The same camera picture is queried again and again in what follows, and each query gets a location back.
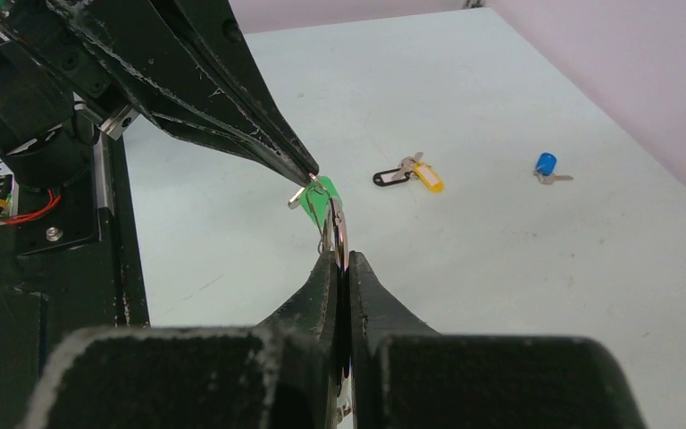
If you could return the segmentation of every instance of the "red wire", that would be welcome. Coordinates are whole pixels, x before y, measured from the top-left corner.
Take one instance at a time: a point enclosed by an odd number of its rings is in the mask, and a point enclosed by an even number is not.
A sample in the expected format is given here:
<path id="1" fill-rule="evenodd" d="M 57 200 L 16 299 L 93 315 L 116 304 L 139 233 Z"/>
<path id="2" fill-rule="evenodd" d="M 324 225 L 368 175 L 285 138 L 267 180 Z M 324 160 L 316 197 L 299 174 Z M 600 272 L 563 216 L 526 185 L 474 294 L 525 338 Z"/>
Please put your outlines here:
<path id="1" fill-rule="evenodd" d="M 33 213 L 27 213 L 27 214 L 20 214 L 18 216 L 12 216 L 6 219 L 0 219 L 0 223 L 6 223 L 7 225 L 16 225 L 19 223 L 25 223 L 25 222 L 30 222 L 38 219 L 40 216 L 45 215 L 46 213 L 50 212 L 54 207 L 56 207 L 57 204 L 59 204 L 59 201 L 62 200 L 62 196 L 56 196 L 54 197 L 54 192 L 52 190 L 48 191 L 48 204 L 38 210 L 37 212 Z"/>

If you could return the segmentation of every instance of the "tabletop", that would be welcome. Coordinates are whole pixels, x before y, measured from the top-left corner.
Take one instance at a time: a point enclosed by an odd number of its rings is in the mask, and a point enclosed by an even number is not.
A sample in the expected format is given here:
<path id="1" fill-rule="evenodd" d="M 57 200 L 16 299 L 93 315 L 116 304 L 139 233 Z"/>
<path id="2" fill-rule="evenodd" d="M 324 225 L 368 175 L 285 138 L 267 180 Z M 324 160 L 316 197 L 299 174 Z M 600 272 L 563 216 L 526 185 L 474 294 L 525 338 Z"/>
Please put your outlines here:
<path id="1" fill-rule="evenodd" d="M 440 332 L 584 335 L 650 427 L 686 427 L 686 189 L 491 10 L 247 36 L 343 199 L 350 247 Z M 152 324 L 255 324 L 319 235 L 258 164 L 126 134 Z M 417 151 L 445 182 L 375 172 Z M 539 184 L 542 152 L 574 181 Z"/>

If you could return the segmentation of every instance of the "bunch of keys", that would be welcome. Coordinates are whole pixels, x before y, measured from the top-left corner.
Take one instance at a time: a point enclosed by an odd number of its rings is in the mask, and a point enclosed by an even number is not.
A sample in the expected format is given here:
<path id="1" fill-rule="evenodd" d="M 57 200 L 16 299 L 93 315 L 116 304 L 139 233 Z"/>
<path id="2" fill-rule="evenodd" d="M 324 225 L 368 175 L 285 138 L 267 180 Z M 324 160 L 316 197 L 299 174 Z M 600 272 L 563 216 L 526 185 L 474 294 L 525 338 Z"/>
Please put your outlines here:
<path id="1" fill-rule="evenodd" d="M 375 173 L 372 181 L 377 186 L 385 187 L 404 183 L 410 179 L 419 179 L 432 192 L 441 192 L 443 181 L 431 166 L 422 162 L 422 155 L 422 152 L 417 152 L 414 156 L 404 158 L 398 168 Z"/>

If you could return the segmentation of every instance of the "bolt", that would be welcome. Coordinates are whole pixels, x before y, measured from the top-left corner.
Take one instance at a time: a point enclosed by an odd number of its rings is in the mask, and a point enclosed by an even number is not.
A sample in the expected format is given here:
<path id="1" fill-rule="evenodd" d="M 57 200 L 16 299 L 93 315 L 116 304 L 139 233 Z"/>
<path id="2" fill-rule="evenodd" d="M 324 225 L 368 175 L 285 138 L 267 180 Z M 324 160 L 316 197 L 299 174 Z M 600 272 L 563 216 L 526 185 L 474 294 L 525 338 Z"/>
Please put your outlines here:
<path id="1" fill-rule="evenodd" d="M 52 226 L 46 230 L 46 240 L 49 241 L 59 241 L 62 235 L 64 235 L 64 232 L 55 226 Z"/>

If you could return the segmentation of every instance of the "green key tag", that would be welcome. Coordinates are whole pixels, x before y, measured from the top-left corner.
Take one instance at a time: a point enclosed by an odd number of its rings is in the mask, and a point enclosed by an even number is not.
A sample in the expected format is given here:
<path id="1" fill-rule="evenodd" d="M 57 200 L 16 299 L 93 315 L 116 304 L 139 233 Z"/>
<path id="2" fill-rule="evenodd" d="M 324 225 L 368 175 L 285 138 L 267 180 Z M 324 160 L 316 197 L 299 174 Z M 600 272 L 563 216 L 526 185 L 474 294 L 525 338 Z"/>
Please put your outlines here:
<path id="1" fill-rule="evenodd" d="M 312 218 L 312 222 L 316 224 L 317 228 L 321 229 L 324 225 L 325 215 L 327 214 L 327 206 L 330 205 L 330 198 L 337 198 L 341 205 L 343 204 L 343 200 L 340 199 L 340 194 L 338 194 L 338 190 L 335 189 L 335 185 L 332 184 L 329 177 L 319 176 L 317 177 L 317 180 L 327 191 L 325 192 L 324 189 L 320 189 L 317 182 L 312 182 L 312 184 L 307 186 L 301 193 L 299 202 L 306 214 Z"/>

